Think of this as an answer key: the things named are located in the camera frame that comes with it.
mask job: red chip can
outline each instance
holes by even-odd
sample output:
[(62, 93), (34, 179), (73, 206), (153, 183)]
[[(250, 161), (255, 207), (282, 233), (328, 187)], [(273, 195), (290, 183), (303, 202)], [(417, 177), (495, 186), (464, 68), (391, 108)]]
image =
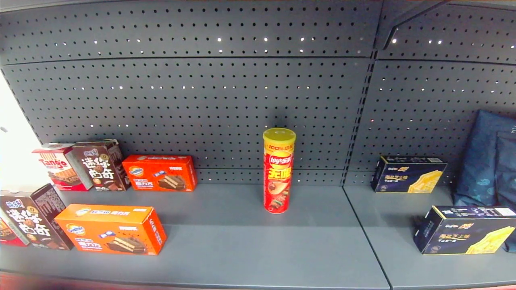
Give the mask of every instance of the red chip can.
[(290, 199), (296, 133), (271, 128), (263, 133), (263, 141), (263, 205), (270, 213), (281, 214)]

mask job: blue fabric bag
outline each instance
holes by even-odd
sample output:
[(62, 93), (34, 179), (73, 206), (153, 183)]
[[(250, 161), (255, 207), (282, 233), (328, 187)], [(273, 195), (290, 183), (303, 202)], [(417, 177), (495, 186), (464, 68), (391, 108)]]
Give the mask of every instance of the blue fabric bag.
[[(495, 180), (498, 203), (516, 211), (516, 134), (498, 133)], [(505, 247), (509, 252), (516, 252), (515, 232), (507, 238)]]
[(498, 132), (516, 133), (516, 120), (478, 111), (464, 152), (464, 162), (453, 194), (455, 205), (495, 205), (496, 138)]

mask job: snack box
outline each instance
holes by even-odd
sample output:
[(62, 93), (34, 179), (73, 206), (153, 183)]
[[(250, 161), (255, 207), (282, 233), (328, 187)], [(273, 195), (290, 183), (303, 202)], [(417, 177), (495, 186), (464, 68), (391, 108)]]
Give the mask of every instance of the snack box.
[(32, 191), (0, 191), (0, 210), (6, 221), (36, 248), (70, 250), (72, 242), (55, 217), (65, 204), (51, 184)]
[(122, 164), (135, 190), (193, 191), (197, 186), (191, 156), (131, 155)]
[(119, 191), (131, 185), (122, 167), (123, 156), (116, 139), (77, 142), (72, 152), (96, 190)]
[(422, 254), (494, 253), (515, 227), (508, 207), (432, 206), (414, 241)]
[(56, 221), (79, 251), (157, 255), (167, 240), (148, 206), (70, 204)]
[(430, 194), (446, 165), (435, 157), (380, 156), (371, 187), (375, 192)]
[(72, 155), (73, 143), (47, 143), (33, 153), (47, 169), (50, 179), (59, 190), (87, 191), (93, 186), (82, 164)]
[(29, 240), (11, 222), (9, 217), (0, 210), (0, 245), (27, 247)]

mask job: orange box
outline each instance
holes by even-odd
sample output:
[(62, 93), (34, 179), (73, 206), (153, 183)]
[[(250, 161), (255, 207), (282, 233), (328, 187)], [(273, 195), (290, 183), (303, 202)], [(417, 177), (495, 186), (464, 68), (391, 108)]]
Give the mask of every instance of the orange box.
[(84, 252), (157, 255), (167, 240), (151, 206), (70, 204), (55, 220)]
[(193, 191), (197, 186), (191, 156), (131, 155), (122, 165), (135, 190)]

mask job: wafer box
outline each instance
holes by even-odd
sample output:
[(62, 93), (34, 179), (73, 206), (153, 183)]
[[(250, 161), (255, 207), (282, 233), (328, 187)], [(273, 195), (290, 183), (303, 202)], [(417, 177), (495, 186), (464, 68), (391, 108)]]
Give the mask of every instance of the wafer box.
[(516, 227), (508, 207), (432, 206), (414, 235), (423, 254), (494, 253)]
[(0, 214), (6, 224), (36, 248), (70, 250), (73, 247), (55, 217), (65, 204), (51, 184), (36, 191), (0, 191)]
[(56, 221), (84, 252), (157, 255), (167, 239), (149, 206), (70, 204)]
[(135, 190), (193, 191), (197, 185), (191, 156), (131, 155), (122, 165)]
[(18, 227), (11, 222), (9, 217), (0, 210), (0, 245), (10, 245), (18, 247), (27, 247), (29, 240), (18, 229)]
[(122, 167), (122, 152), (116, 139), (77, 142), (73, 155), (98, 191), (122, 191), (130, 187)]
[(47, 143), (35, 149), (43, 165), (59, 190), (87, 191), (93, 186), (88, 173), (73, 157), (74, 144)]
[(446, 165), (435, 157), (380, 156), (371, 187), (375, 192), (429, 194)]

